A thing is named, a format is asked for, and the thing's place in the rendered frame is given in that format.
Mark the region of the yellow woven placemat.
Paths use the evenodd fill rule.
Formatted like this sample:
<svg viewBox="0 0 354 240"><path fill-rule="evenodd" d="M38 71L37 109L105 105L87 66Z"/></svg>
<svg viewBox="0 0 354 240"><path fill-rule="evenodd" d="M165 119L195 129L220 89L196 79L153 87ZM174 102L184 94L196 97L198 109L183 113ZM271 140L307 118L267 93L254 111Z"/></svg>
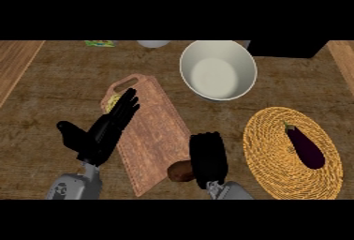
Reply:
<svg viewBox="0 0 354 240"><path fill-rule="evenodd" d="M285 133L298 128L319 147L323 167L313 170ZM270 107L251 117L243 130L245 159L258 184L279 200L333 200L344 184L344 166L336 146L317 122L286 107Z"/></svg>

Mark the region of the yellow corn cob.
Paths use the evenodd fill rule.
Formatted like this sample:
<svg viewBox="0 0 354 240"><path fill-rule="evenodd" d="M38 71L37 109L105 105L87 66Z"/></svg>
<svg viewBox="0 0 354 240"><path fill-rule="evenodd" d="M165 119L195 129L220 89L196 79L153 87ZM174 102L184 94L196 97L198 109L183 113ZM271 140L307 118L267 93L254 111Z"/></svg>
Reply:
<svg viewBox="0 0 354 240"><path fill-rule="evenodd" d="M114 94L111 96L111 98L108 99L106 106L105 106L105 112L106 113L111 113L111 111L112 111L112 109L114 109L119 99L121 99L121 95L119 94Z"/></svg>

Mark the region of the brown wooden cutting board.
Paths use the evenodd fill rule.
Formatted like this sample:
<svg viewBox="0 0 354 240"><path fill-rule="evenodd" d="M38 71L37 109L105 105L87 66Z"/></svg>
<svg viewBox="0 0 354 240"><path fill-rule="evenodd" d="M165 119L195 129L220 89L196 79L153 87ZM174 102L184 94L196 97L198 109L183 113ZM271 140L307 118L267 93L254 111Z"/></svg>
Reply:
<svg viewBox="0 0 354 240"><path fill-rule="evenodd" d="M136 196L140 197L167 178L167 168L189 158L189 128L153 76L131 74L114 82L100 101L105 112L106 101L124 90L115 88L131 80L137 90L140 109L125 127L117 145L121 161Z"/></svg>

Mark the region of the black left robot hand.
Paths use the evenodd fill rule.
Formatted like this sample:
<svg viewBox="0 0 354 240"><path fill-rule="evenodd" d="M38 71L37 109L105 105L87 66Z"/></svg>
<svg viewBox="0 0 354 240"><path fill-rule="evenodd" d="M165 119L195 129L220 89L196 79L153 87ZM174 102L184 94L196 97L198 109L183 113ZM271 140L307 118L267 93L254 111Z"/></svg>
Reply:
<svg viewBox="0 0 354 240"><path fill-rule="evenodd" d="M63 145L77 151L77 159L99 167L117 148L122 131L140 109L137 90L128 88L112 110L103 114L87 131L68 121L59 121L56 128Z"/></svg>

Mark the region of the green and yellow packet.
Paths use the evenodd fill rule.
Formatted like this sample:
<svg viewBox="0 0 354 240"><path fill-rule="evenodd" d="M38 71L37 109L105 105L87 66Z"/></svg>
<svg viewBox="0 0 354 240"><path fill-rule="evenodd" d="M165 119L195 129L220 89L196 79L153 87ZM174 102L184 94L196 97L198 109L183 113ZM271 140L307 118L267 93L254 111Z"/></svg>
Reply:
<svg viewBox="0 0 354 240"><path fill-rule="evenodd" d="M115 47L115 42L112 40L84 40L86 46L90 47Z"/></svg>

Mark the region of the small white round dish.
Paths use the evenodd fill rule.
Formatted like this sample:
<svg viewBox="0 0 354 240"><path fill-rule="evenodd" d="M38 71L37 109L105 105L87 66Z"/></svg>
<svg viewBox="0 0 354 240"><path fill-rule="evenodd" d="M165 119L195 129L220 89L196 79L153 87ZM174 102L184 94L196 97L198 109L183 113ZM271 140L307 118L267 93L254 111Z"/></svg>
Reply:
<svg viewBox="0 0 354 240"><path fill-rule="evenodd" d="M168 40L139 40L139 44L150 49L161 48L168 44Z"/></svg>

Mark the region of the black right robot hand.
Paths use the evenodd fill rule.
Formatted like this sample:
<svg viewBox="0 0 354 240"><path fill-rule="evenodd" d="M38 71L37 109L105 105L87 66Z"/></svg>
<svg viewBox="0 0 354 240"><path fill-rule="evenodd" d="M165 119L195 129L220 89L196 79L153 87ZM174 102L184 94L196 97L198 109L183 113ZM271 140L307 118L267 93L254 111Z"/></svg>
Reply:
<svg viewBox="0 0 354 240"><path fill-rule="evenodd" d="M218 132L199 133L189 139L192 172L201 189L208 182L224 184L229 173L227 155Z"/></svg>

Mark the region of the brown sweet potato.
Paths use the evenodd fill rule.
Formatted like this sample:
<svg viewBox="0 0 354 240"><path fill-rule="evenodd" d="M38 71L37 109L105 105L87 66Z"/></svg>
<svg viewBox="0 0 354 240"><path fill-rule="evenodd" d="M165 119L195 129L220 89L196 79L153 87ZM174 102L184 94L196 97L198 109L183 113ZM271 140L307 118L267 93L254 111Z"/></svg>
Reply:
<svg viewBox="0 0 354 240"><path fill-rule="evenodd" d="M173 182L189 182L195 179L189 160L177 161L167 168L167 176Z"/></svg>

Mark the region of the black appliance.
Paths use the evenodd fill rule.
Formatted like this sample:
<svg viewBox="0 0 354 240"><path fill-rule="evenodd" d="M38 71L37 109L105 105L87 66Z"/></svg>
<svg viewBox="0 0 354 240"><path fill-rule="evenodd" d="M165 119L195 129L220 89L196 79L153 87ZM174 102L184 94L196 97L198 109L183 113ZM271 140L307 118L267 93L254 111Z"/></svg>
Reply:
<svg viewBox="0 0 354 240"><path fill-rule="evenodd" d="M252 40L248 52L252 56L311 58L324 45L326 40Z"/></svg>

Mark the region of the white bowl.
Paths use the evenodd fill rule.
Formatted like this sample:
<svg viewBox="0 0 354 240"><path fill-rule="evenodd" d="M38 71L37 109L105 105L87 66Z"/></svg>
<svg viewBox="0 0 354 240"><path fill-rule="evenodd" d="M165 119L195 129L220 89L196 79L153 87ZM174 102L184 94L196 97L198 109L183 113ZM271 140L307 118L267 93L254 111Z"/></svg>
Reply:
<svg viewBox="0 0 354 240"><path fill-rule="evenodd" d="M255 60L237 42L196 40L180 56L180 74L198 96L230 101L245 96L255 85Z"/></svg>

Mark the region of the purple eggplant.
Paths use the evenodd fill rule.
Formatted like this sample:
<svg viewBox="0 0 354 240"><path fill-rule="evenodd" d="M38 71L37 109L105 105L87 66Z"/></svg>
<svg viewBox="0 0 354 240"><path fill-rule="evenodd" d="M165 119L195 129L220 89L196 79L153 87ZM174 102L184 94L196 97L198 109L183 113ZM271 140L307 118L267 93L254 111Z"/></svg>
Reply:
<svg viewBox="0 0 354 240"><path fill-rule="evenodd" d="M298 158L307 168L316 170L324 165L324 156L322 150L299 131L298 127L285 124L285 133L295 147Z"/></svg>

